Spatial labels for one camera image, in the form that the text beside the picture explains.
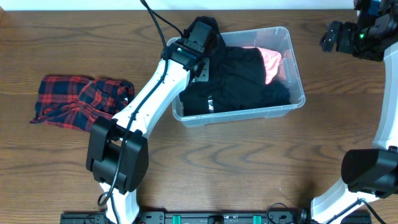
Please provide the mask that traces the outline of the large black garment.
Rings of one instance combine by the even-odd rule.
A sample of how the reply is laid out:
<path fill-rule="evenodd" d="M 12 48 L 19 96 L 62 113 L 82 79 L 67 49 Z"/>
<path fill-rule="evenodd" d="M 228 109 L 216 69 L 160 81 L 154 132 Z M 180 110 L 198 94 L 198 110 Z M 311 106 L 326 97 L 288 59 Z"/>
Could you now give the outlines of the large black garment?
<path fill-rule="evenodd" d="M 209 80 L 189 85 L 210 90 L 214 113 L 262 108 L 261 91 L 265 86 L 265 68 L 258 49 L 230 47 L 222 38 L 213 17 L 200 16 L 212 28 L 215 41 L 210 51 Z"/>

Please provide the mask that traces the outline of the coral pink printed t-shirt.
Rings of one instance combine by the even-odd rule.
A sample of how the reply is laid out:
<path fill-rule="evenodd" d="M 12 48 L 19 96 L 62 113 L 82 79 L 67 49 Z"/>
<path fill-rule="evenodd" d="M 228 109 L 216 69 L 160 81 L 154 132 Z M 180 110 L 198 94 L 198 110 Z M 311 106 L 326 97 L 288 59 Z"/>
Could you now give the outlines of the coral pink printed t-shirt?
<path fill-rule="evenodd" d="M 244 47 L 245 49 L 255 49 L 256 47 Z M 265 84 L 268 85 L 275 79 L 286 80 L 285 69 L 283 66 L 282 55 L 273 50 L 257 47 L 262 55 L 265 67 Z"/>

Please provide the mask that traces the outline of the red navy plaid shirt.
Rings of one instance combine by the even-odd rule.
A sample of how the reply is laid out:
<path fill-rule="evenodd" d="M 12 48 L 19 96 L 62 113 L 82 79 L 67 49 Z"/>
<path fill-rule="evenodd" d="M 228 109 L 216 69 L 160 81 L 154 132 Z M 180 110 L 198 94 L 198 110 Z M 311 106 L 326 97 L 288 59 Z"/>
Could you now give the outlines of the red navy plaid shirt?
<path fill-rule="evenodd" d="M 40 83 L 30 123 L 89 132 L 97 118 L 111 120 L 124 109 L 134 92 L 134 85 L 126 80 L 47 75 Z"/>

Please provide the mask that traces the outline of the black shirt with tape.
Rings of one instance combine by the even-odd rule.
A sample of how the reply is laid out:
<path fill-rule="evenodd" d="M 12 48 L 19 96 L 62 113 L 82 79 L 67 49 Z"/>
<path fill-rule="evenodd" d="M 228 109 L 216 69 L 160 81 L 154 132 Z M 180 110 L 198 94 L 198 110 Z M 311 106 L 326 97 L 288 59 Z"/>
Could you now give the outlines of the black shirt with tape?
<path fill-rule="evenodd" d="M 213 95 L 210 90 L 191 86 L 179 94 L 184 116 L 214 113 Z"/>

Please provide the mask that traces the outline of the navy blue shirt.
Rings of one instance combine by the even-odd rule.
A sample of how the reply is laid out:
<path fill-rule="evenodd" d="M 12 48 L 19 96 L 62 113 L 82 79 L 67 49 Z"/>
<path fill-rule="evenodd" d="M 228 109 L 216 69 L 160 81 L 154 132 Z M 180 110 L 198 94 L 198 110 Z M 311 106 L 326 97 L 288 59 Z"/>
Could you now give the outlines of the navy blue shirt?
<path fill-rule="evenodd" d="M 272 81 L 261 91 L 261 105 L 263 107 L 283 106 L 290 104 L 290 92 L 279 81 Z"/>

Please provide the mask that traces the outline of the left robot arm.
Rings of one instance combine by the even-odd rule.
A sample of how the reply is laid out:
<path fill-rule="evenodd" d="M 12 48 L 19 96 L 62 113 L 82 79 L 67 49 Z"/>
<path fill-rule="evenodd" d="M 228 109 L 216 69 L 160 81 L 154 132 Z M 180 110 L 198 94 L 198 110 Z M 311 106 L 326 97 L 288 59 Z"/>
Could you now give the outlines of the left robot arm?
<path fill-rule="evenodd" d="M 140 208 L 137 188 L 149 166 L 148 140 L 169 104 L 199 76 L 215 51 L 220 33 L 199 18 L 183 35 L 165 44 L 161 60 L 145 87 L 110 119 L 96 119 L 90 131 L 86 168 L 103 193 L 106 223 L 134 223 Z"/>

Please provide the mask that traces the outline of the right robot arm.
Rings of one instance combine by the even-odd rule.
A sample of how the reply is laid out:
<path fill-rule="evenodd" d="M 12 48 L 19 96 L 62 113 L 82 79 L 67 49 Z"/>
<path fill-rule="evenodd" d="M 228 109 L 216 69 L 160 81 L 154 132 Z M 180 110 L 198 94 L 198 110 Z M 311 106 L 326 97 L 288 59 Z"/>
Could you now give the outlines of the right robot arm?
<path fill-rule="evenodd" d="M 330 23 L 320 40 L 325 52 L 343 52 L 383 62 L 381 118 L 370 149 L 349 150 L 341 177 L 310 202 L 297 223 L 364 223 L 361 206 L 397 194 L 397 0 L 354 0 L 358 21 Z"/>

